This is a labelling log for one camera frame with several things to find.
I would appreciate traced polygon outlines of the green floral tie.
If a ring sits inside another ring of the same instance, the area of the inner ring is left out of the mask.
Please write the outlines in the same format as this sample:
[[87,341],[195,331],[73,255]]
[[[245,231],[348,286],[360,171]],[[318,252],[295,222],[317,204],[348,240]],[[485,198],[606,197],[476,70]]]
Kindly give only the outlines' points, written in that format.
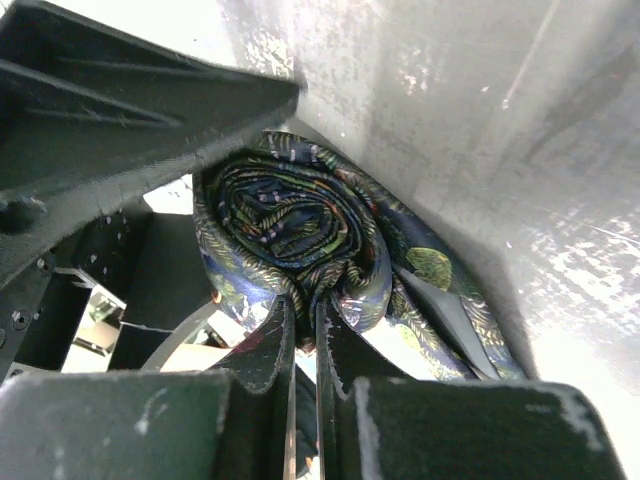
[[193,219],[213,300],[248,330],[284,296],[304,350],[336,311],[358,333],[389,324],[433,379],[525,375],[459,256],[332,149],[264,132],[194,175]]

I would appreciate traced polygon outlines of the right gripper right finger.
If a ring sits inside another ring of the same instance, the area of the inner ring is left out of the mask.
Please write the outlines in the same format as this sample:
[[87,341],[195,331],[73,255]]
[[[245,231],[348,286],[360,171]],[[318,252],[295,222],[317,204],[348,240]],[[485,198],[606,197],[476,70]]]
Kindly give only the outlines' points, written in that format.
[[325,479],[620,479],[601,419],[577,389],[535,381],[418,381],[316,309]]

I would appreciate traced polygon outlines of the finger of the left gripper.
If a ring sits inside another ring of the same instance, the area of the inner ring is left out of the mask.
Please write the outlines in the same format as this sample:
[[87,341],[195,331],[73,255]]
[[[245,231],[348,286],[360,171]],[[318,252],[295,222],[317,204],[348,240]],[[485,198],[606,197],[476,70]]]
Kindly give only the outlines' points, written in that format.
[[296,111],[297,82],[212,65],[46,1],[1,18],[1,280],[85,223]]

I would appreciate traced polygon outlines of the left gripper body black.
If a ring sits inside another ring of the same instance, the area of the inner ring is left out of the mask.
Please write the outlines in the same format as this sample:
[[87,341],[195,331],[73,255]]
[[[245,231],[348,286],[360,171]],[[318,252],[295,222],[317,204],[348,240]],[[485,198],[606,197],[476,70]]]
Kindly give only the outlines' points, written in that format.
[[184,176],[103,216],[1,291],[1,376],[204,369],[234,327],[214,303]]

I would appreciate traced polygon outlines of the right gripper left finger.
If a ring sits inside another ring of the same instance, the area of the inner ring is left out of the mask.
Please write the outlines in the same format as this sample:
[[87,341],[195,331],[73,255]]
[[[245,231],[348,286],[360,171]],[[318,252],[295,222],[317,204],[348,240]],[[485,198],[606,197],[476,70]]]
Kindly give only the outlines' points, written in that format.
[[294,314],[205,371],[23,374],[1,389],[5,479],[292,479]]

